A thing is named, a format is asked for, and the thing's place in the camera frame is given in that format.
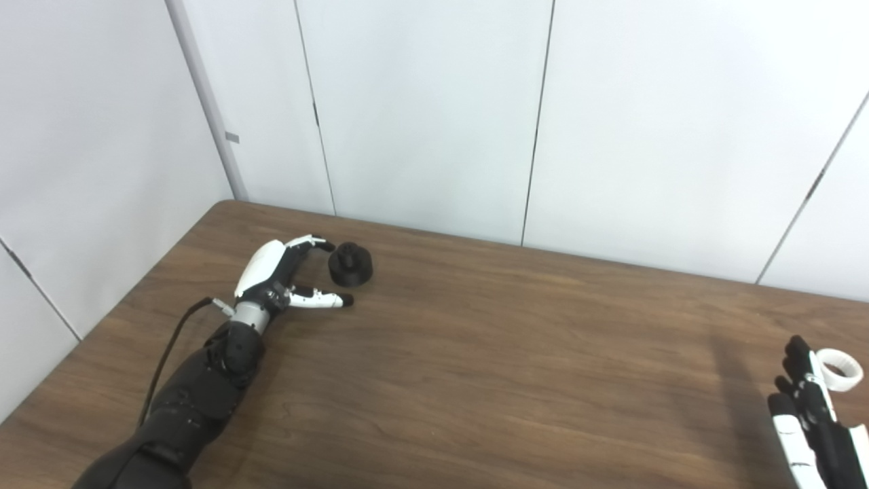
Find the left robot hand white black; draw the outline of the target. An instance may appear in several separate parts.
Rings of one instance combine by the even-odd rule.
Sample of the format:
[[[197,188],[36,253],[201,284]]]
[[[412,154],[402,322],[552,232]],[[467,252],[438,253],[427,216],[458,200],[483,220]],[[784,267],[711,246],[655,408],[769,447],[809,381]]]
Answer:
[[[255,251],[237,282],[235,309],[244,303],[267,310],[270,318],[287,308],[348,308],[350,294],[321,291],[294,284],[295,273],[310,251],[332,253],[336,246],[322,236],[308,234],[288,242],[271,240]]]

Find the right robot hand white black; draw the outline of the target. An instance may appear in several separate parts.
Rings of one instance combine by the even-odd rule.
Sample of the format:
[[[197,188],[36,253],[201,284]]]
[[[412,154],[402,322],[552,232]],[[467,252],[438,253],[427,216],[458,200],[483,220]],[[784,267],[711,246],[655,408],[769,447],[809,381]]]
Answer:
[[[782,365],[767,407],[796,486],[866,488],[867,427],[842,424],[831,397],[865,378],[862,365],[841,350],[814,350],[800,335],[785,345]]]

